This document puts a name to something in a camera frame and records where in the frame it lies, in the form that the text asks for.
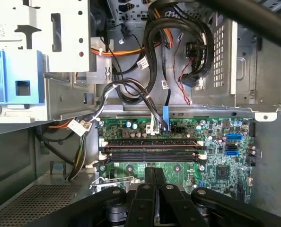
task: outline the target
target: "red cable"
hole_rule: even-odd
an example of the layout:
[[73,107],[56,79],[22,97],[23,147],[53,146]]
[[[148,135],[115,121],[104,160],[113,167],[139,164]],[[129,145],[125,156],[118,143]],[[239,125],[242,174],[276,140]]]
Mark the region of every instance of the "red cable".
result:
[[190,101],[190,99],[189,99],[189,98],[186,96],[186,94],[185,94],[184,86],[183,86],[183,84],[182,84],[182,80],[181,80],[181,79],[182,79],[182,77],[183,77],[184,71],[185,71],[186,68],[190,65],[190,63],[193,61],[193,58],[191,58],[191,59],[189,60],[188,64],[184,67],[184,69],[183,69],[183,71],[182,71],[182,74],[181,74],[181,76],[180,76],[180,84],[179,84],[179,83],[177,82],[177,80],[176,80],[176,77],[175,77],[175,56],[176,56],[176,53],[177,53],[177,51],[178,51],[178,48],[179,48],[180,43],[181,43],[181,40],[179,40],[178,45],[177,45],[177,48],[176,48],[176,50],[175,50],[175,52],[174,52],[174,59],[173,59],[173,78],[174,78],[174,81],[175,81],[176,85],[178,86],[178,88],[180,89],[180,91],[183,93],[183,97],[184,97],[185,102],[187,103],[187,105],[190,105],[190,104],[191,104],[191,101]]

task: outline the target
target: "blue connector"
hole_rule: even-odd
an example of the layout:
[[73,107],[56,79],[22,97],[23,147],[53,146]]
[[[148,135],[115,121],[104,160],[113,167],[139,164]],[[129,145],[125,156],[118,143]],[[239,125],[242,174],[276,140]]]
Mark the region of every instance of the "blue connector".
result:
[[238,156],[239,152],[237,150],[226,150],[227,156]]
[[227,140],[242,140],[244,138],[243,135],[240,134],[229,134],[226,136]]
[[0,104],[44,103],[43,55],[36,50],[0,51]]
[[164,128],[164,131],[170,131],[169,106],[163,107],[163,119],[168,125],[167,129]]

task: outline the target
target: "blue sata port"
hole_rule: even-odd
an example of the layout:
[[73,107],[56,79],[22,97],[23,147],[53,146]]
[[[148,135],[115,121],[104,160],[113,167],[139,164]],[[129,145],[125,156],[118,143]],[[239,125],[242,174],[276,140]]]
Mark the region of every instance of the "blue sata port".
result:
[[242,140],[244,138],[244,136],[240,134],[229,134],[226,137],[227,140]]
[[237,150],[226,150],[226,155],[228,155],[228,156],[238,156],[239,152]]

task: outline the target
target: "ventilation grille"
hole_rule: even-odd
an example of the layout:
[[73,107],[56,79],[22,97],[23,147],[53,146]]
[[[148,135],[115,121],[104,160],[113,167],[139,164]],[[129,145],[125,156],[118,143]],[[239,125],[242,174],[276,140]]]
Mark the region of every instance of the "ventilation grille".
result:
[[224,59],[224,26],[220,26],[214,33],[214,63],[213,87],[224,86],[223,59]]
[[0,227],[23,226],[70,204],[80,185],[34,185],[0,211]]

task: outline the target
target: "green circuit board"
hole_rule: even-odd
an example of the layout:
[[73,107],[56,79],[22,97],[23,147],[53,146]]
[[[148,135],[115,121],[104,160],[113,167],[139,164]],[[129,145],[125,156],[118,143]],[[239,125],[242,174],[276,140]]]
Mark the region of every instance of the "green circuit board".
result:
[[[171,135],[144,134],[150,119],[103,119],[99,126],[99,140],[133,138],[149,139],[193,139],[203,144],[200,154],[207,155],[205,163],[195,162],[148,162],[126,163],[111,162],[105,170],[99,172],[106,178],[134,176],[142,182],[145,167],[161,167],[168,183],[182,185],[187,193],[194,188],[207,187],[220,193],[232,196],[246,203],[250,202],[252,186],[252,166],[247,162],[249,146],[254,143],[255,127],[253,119],[248,118],[190,118],[170,119]],[[127,121],[137,124],[137,129],[126,127]],[[241,140],[226,139],[228,134],[241,135]],[[227,145],[235,145],[238,155],[227,155]]]

